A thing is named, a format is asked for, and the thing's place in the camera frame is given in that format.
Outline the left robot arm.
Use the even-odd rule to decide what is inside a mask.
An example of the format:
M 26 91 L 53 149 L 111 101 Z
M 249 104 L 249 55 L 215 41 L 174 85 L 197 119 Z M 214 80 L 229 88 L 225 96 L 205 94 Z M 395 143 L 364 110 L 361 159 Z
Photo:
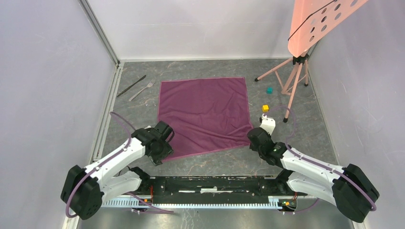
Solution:
M 122 175 L 119 172 L 130 163 L 147 156 L 155 166 L 173 153 L 170 141 L 174 130 L 164 121 L 154 127 L 136 129 L 127 140 L 102 159 L 85 167 L 73 166 L 67 173 L 61 200 L 69 218 L 89 219 L 102 204 L 123 194 L 147 193 L 150 176 L 139 167 Z

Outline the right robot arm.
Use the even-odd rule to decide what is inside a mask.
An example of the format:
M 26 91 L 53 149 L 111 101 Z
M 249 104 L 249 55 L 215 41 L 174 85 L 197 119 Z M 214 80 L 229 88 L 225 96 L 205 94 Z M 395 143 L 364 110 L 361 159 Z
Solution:
M 282 169 L 276 189 L 282 195 L 291 191 L 325 200 L 348 219 L 362 223 L 369 212 L 376 211 L 380 194 L 360 167 L 329 164 L 283 142 L 273 142 L 271 135 L 256 127 L 247 133 L 250 149 L 258 152 L 269 165 Z

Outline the purple cloth napkin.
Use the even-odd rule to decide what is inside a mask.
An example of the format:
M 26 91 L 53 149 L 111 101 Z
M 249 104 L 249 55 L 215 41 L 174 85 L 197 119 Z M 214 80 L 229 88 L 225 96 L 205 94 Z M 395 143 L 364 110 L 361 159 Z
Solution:
M 245 78 L 163 81 L 158 120 L 174 130 L 166 161 L 247 146 L 253 125 Z

